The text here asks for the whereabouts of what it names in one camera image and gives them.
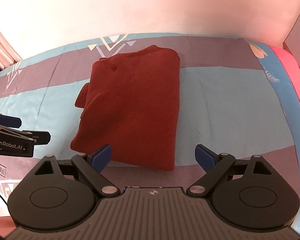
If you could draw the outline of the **dark red knit sweater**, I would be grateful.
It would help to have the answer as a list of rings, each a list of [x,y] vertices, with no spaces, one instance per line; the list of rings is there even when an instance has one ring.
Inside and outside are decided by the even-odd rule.
[[[179,72],[177,52],[154,45],[96,61],[75,102],[83,111],[71,149],[92,154],[108,144],[113,161],[172,171]]]

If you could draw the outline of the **blue and mauve bedsheet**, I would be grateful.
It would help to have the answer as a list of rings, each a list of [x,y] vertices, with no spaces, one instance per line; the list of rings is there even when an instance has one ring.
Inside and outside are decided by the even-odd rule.
[[[0,113],[21,118],[24,130],[48,131],[51,141],[33,158],[0,156],[0,201],[46,154],[74,155],[79,91],[102,57],[149,46],[180,57],[180,110],[175,170],[161,172],[113,162],[104,175],[118,187],[188,187],[202,174],[194,148],[203,144],[238,159],[266,160],[300,197],[300,99],[269,45],[241,38],[147,33],[122,34],[68,44],[0,72]],[[294,222],[300,232],[300,211]]]

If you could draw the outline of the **pink bed frame edge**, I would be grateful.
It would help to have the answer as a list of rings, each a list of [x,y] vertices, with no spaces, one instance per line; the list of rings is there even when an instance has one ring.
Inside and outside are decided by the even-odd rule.
[[[273,50],[273,52],[276,54],[276,56],[281,61],[284,69],[286,70],[290,80],[292,81],[292,84],[296,90],[297,96],[300,99],[300,67],[294,58],[294,56],[287,52],[286,50],[270,46],[270,48]]]

